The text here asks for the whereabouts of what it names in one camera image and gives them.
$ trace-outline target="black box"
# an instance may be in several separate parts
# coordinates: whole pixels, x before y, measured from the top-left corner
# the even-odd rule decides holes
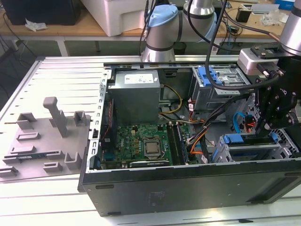
[[[35,23],[75,25],[80,16],[80,0],[2,0],[13,25]]]
[[[251,10],[249,9],[242,9],[242,8],[239,8],[238,9],[238,12],[237,12],[237,15],[236,15],[236,21],[237,22],[241,22],[241,23],[246,23],[248,22],[248,19],[250,17],[250,14],[251,14]]]

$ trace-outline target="wooden table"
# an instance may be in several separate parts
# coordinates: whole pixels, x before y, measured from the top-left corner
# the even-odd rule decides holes
[[[270,0],[261,0],[262,3],[271,3]],[[241,2],[231,2],[232,8],[228,9],[229,15],[232,18],[236,17],[237,10],[232,10],[238,8],[242,3]],[[3,20],[3,13],[0,14],[0,34],[3,39],[10,41],[10,45],[14,48],[15,40],[17,39],[12,32],[8,29]],[[251,27],[256,27],[264,30],[274,32],[277,35],[280,35],[284,24],[275,25],[275,26],[263,26],[260,23],[261,16],[259,15],[250,15],[248,23],[246,25]],[[12,25],[11,22],[7,19],[10,28],[15,32],[16,35],[22,40],[54,40],[57,42],[61,55],[66,57],[68,56],[68,50],[65,45],[65,41],[68,40],[89,40],[89,41],[104,41],[104,40],[122,40],[122,41],[137,41],[140,38],[141,29],[135,29],[122,33],[119,36],[108,37],[103,29],[98,25],[98,23],[93,19],[93,17],[85,10],[82,11],[79,21],[74,26],[61,26],[61,25],[48,25],[48,29],[33,32],[26,28],[23,25]],[[224,24],[220,26],[219,32],[215,39],[215,43],[219,44],[222,42],[223,38],[226,36],[226,27]],[[242,34],[237,38],[237,42],[272,42],[273,40],[261,33],[253,32],[250,30],[244,29]]]

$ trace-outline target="white workbench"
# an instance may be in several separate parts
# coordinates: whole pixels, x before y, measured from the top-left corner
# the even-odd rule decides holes
[[[213,58],[216,62],[222,60],[220,56]],[[19,113],[30,110],[36,118],[49,117],[42,107],[33,108],[42,105],[42,100],[46,96],[57,96],[58,108],[62,109],[66,116],[76,110],[93,114],[93,98],[98,95],[100,84],[98,71],[103,68],[103,62],[121,62],[124,59],[128,62],[138,60],[137,57],[130,56],[123,58],[95,56],[48,57],[44,61],[35,62],[0,112],[0,158],[6,154],[6,148],[16,131],[17,126],[11,123],[16,121]],[[181,60],[203,61],[204,57],[185,56]],[[86,224],[238,226],[241,225],[239,219],[254,221],[248,226],[301,225],[301,186],[274,204],[102,218],[88,195],[78,193],[78,179],[79,175],[69,175],[0,183],[0,226]]]

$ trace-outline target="blue plastic latch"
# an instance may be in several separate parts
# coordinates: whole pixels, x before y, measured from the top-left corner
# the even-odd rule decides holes
[[[229,140],[229,143],[235,144],[235,143],[243,143],[244,140],[239,134],[228,134],[224,136],[224,140]]]
[[[227,135],[225,135],[223,138],[224,138],[224,142],[225,142],[225,144],[228,144],[228,143],[230,143],[230,139],[228,138],[228,136],[227,136]]]
[[[270,133],[269,135],[271,136],[271,138],[274,140],[275,143],[278,142],[279,137],[277,136],[276,133],[273,133],[273,132],[272,132],[272,133]]]
[[[213,71],[213,69],[211,67],[209,67],[209,71],[210,71],[210,75],[213,78],[213,80],[217,84],[222,84],[222,82],[218,80],[216,73]],[[198,76],[203,80],[203,85],[205,87],[212,86],[211,83],[209,82],[209,79],[207,78],[205,67],[198,67]]]
[[[213,161],[213,160],[215,159],[217,153],[218,153],[218,148],[216,148],[216,150],[215,150],[215,152],[214,152],[214,154],[213,154],[213,156],[212,156],[211,161]]]
[[[178,15],[178,8],[173,5],[156,6],[150,16],[149,27],[157,27],[171,21]]]

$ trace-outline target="white cable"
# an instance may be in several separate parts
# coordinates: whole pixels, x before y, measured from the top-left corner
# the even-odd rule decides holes
[[[23,46],[23,50],[22,50],[22,52],[20,53],[20,58],[19,58],[19,60],[22,60],[22,54],[24,53],[24,50],[25,50],[25,47],[26,47],[27,43],[28,43],[28,41],[26,41],[25,45]]]
[[[170,119],[166,118],[164,115],[161,115],[161,116],[168,121],[177,121],[177,122],[184,122],[184,123],[189,123],[189,124],[197,124],[197,122],[190,122],[190,121],[184,121],[184,120],[170,120]]]

